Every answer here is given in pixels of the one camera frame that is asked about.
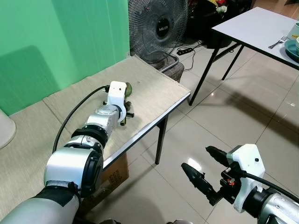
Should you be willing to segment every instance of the black metal table leg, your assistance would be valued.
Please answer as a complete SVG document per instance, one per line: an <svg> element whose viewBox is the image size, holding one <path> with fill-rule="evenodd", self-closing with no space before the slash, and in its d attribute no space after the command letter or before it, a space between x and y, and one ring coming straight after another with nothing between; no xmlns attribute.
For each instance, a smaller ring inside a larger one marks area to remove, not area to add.
<svg viewBox="0 0 299 224"><path fill-rule="evenodd" d="M159 138L158 138L158 146L157 146L157 153L156 153L156 160L155 160L155 164L157 164L157 165L160 162L162 146L163 146L166 126L167 126L167 120L168 120L168 115L163 120L161 120L159 124L157 124L157 127L160 128Z"/></svg>
<svg viewBox="0 0 299 224"><path fill-rule="evenodd" d="M241 45L240 49L238 50L237 54L235 55L232 63L229 65L229 68L226 70L224 76L222 77L222 80L224 80L226 78L226 76L228 75L229 71L231 70L231 68L233 67L234 63L236 62L238 56L241 54L241 51L243 50L244 45Z"/></svg>
<svg viewBox="0 0 299 224"><path fill-rule="evenodd" d="M220 45L221 45L221 41L218 41L217 46L216 46L216 48L215 48L215 50L214 50L214 52L213 52L213 54L212 54L212 56L211 56L211 58L210 58L210 61L209 61L209 63L207 64L206 69L205 69L204 73L202 74L202 76L201 76L201 78L200 78L200 81L199 81L199 83L198 83L198 85L197 85L197 87L196 87L196 89L195 89L195 91L194 91L194 93L193 93L193 96L192 96L192 98L191 98L191 100L190 100L190 102L189 102L189 105L190 105L190 106L192 106L193 101L195 100L196 95L197 95L199 89L201 88L201 85L203 84L203 82L204 82L204 80L205 80L205 78L206 78L206 75L207 75L207 73L208 73L209 70L210 70L210 67L211 67L212 63L213 63L215 57L217 56L217 53L218 53L218 51L219 51L219 49L220 49Z"/></svg>

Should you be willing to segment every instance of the green backdrop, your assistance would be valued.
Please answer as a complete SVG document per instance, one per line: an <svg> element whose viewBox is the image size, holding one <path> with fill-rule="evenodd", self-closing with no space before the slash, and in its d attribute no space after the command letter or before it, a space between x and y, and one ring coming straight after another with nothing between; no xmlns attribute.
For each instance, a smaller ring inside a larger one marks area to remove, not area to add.
<svg viewBox="0 0 299 224"><path fill-rule="evenodd" d="M128 0L1 0L0 109L13 114L128 52Z"/></svg>

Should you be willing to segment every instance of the power strip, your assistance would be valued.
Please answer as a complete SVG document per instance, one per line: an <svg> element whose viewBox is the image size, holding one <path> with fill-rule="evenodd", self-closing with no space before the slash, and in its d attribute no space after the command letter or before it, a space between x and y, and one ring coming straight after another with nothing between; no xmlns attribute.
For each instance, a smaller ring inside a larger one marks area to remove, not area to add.
<svg viewBox="0 0 299 224"><path fill-rule="evenodd" d="M193 51L193 48L187 48L185 50L178 50L177 55L184 55L184 54L190 53L191 51Z"/></svg>

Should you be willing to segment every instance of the fan grille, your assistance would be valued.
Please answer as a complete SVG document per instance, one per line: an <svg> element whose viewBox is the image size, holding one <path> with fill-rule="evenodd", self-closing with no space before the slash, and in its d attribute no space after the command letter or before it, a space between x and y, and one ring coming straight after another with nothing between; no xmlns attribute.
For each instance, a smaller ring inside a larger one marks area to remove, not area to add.
<svg viewBox="0 0 299 224"><path fill-rule="evenodd" d="M128 10L131 52L147 63L164 59L184 35L187 0L131 0Z"/></svg>

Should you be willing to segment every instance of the plate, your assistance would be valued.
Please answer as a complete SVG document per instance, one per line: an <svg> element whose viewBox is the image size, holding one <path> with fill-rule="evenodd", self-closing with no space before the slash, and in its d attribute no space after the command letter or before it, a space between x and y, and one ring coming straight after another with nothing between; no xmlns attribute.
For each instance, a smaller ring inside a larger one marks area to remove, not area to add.
<svg viewBox="0 0 299 224"><path fill-rule="evenodd" d="M285 42L285 52L295 62L299 63L299 55L296 49L296 40L290 40Z"/></svg>

